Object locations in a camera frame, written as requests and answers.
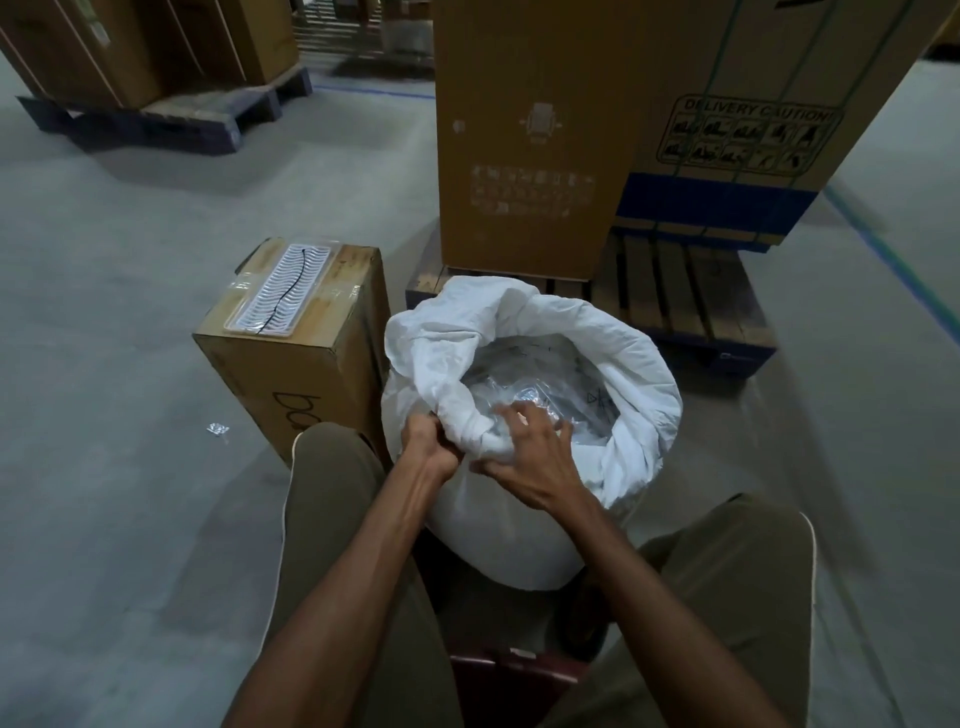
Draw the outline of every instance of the human hand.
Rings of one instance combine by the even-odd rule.
[[[515,401],[494,411],[510,428],[514,464],[481,458],[470,463],[472,471],[488,475],[521,502],[546,511],[558,521],[566,511],[583,503],[585,497],[592,497],[573,463],[573,425],[560,422],[560,432],[555,432],[546,410],[530,401]]]
[[[444,434],[444,426],[432,412],[407,418],[400,433],[402,458],[424,468],[439,487],[456,473],[464,454]]]

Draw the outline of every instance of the black cord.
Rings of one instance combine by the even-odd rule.
[[[284,293],[282,296],[280,296],[276,300],[276,304],[274,305],[274,312],[270,314],[270,318],[268,318],[265,322],[263,322],[263,326],[260,327],[260,330],[257,332],[257,335],[260,335],[261,333],[263,333],[263,329],[270,325],[270,322],[276,317],[276,310],[280,308],[280,302],[290,295],[290,291],[296,288],[297,284],[300,282],[300,279],[303,278],[303,273],[304,271],[306,271],[306,248],[300,248],[300,254],[303,255],[303,263],[300,266],[300,274],[297,276],[297,279],[293,282],[293,285],[287,288],[286,293]]]

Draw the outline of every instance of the person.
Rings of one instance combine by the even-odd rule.
[[[530,402],[499,414],[514,463],[471,467],[565,529],[622,633],[542,726],[805,725],[815,564],[806,519],[744,495],[638,554],[581,483],[572,426],[555,431]],[[412,415],[402,444],[386,477],[352,430],[315,425],[294,444],[275,609],[228,728],[463,726],[409,556],[463,454],[432,415]]]

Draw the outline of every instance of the blue floor line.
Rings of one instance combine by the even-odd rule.
[[[326,85],[313,84],[313,89],[322,91],[344,91],[345,93],[369,93],[372,96],[396,96],[401,99],[429,99],[436,100],[436,96],[429,93],[413,93],[411,91],[386,91],[381,88],[364,88],[355,85]]]
[[[836,208],[844,220],[847,221],[847,224],[856,231],[856,234],[874,252],[874,255],[890,269],[891,273],[910,291],[920,305],[929,312],[933,320],[944,330],[953,343],[960,347],[960,320],[957,319],[956,314],[920,280],[920,277],[913,272],[913,269],[906,264],[903,258],[897,255],[893,248],[856,216],[856,213],[836,190],[828,185],[824,189],[824,197]]]

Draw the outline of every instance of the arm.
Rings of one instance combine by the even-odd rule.
[[[403,565],[462,457],[436,418],[424,415],[407,421],[403,446],[347,550],[251,668],[224,719],[227,728],[347,724]]]
[[[485,460],[471,466],[549,513],[569,534],[666,723],[787,728],[760,685],[637,555],[583,486],[570,452],[572,426],[562,423],[558,436],[546,412],[529,402],[515,402],[501,414],[514,439],[514,465]]]

